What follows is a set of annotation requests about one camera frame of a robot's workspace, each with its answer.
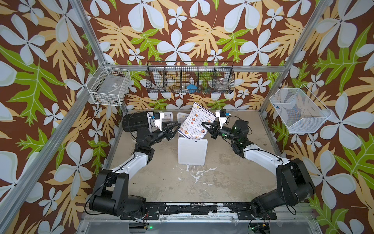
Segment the white menu holder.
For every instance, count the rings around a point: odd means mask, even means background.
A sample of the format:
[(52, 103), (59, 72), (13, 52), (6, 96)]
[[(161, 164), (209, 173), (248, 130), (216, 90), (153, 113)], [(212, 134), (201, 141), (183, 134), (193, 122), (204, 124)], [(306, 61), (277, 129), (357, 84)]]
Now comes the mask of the white menu holder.
[[(148, 112), (147, 117), (148, 117), (148, 123), (149, 127), (155, 127), (155, 123), (152, 119), (153, 112)], [(164, 117), (162, 118), (162, 122), (169, 122), (173, 121), (173, 112), (165, 112)]]
[(177, 114), (177, 121), (179, 123), (183, 123), (187, 119), (188, 116), (189, 116), (188, 113), (178, 113)]
[(208, 140), (193, 140), (185, 137), (178, 139), (178, 163), (204, 166)]

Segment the dim sum menu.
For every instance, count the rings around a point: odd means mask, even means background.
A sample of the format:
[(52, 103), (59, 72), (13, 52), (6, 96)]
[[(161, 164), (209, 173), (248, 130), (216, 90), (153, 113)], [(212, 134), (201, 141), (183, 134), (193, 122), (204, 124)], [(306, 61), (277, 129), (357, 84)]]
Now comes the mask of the dim sum menu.
[(178, 134), (188, 139), (200, 140), (207, 133), (202, 123), (213, 123), (215, 120), (215, 114), (195, 102), (187, 118), (178, 129)]

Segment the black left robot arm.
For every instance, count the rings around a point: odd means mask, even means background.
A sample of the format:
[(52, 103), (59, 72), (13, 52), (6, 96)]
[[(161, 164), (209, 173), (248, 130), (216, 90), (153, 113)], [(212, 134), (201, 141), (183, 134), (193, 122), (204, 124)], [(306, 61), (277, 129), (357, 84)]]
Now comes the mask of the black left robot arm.
[(97, 215), (128, 215), (131, 219), (141, 219), (146, 215), (146, 199), (129, 195), (130, 179), (147, 166), (153, 156), (153, 145), (163, 139), (175, 137), (181, 123), (164, 122), (161, 128), (150, 132), (148, 128), (137, 130), (136, 144), (131, 157), (112, 170), (102, 170), (96, 179), (94, 190), (87, 203)]

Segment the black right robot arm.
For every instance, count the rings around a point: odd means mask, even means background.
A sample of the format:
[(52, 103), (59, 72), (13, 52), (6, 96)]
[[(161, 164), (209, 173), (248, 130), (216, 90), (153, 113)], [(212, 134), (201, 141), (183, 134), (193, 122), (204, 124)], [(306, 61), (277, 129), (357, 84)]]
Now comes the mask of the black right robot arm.
[(221, 127), (218, 121), (203, 122), (202, 126), (213, 139), (228, 139), (236, 155), (262, 166), (276, 176), (277, 188), (251, 201), (250, 210), (254, 217), (265, 216), (267, 212), (283, 205), (293, 207), (315, 194), (315, 185), (303, 161), (282, 158), (250, 141), (247, 138), (247, 121), (237, 120), (232, 128)]

